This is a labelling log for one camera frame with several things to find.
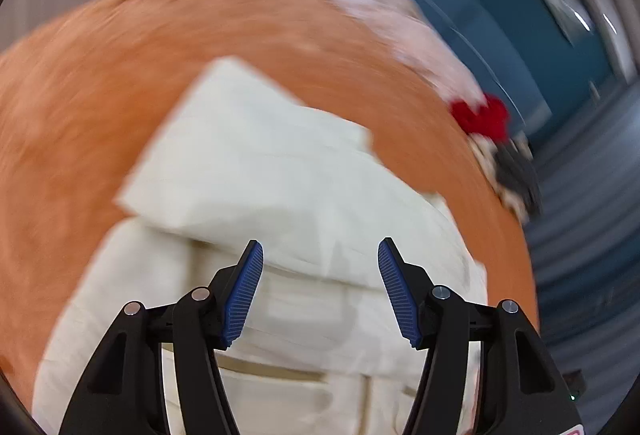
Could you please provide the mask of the cream quilted jacket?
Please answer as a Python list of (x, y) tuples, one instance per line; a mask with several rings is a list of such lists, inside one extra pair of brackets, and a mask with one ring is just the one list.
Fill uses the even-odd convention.
[(103, 238), (51, 334), (32, 414), (56, 433), (82, 370), (127, 302), (174, 303), (235, 263), (265, 268), (239, 340), (221, 357), (245, 434), (397, 434), (424, 356), (401, 336), (376, 252), (485, 303), (444, 199), (384, 167), (364, 127), (303, 106), (247, 63), (209, 66), (117, 195)]

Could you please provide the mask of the grey striped curtain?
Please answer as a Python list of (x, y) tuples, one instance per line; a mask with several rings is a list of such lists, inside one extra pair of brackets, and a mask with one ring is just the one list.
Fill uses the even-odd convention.
[(587, 106), (535, 158), (544, 213), (525, 229), (541, 336), (582, 371), (590, 433), (639, 372), (639, 87)]

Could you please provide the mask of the grey and white garment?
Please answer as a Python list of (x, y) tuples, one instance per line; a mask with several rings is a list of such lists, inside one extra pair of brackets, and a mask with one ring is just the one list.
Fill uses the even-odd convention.
[(542, 212), (542, 198), (533, 155), (526, 142), (495, 143), (482, 135), (469, 135), (468, 143), (488, 184), (502, 205), (521, 225)]

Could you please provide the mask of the red garment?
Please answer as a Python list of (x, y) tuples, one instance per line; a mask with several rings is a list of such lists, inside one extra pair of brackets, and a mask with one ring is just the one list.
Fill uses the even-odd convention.
[(496, 143), (506, 142), (509, 139), (509, 111), (496, 96), (487, 94), (485, 99), (486, 102), (476, 109), (457, 100), (450, 104), (450, 113), (465, 134), (481, 135)]

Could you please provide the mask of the orange plush bed cover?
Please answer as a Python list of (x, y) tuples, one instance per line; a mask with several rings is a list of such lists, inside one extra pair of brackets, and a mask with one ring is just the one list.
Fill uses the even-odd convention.
[(325, 0), (95, 0), (1, 56), (1, 366), (30, 403), (58, 315), (145, 143), (213, 59), (237, 56), (308, 106), (372, 132), (381, 161), (447, 201), (491, 303), (538, 317), (520, 223), (446, 104)]

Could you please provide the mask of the pink ruffled blanket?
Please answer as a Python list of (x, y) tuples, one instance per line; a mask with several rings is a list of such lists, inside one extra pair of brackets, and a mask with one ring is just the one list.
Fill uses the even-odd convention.
[(429, 83), (442, 101), (484, 106), (471, 71), (431, 26), (413, 0), (328, 0), (390, 47), (394, 57)]

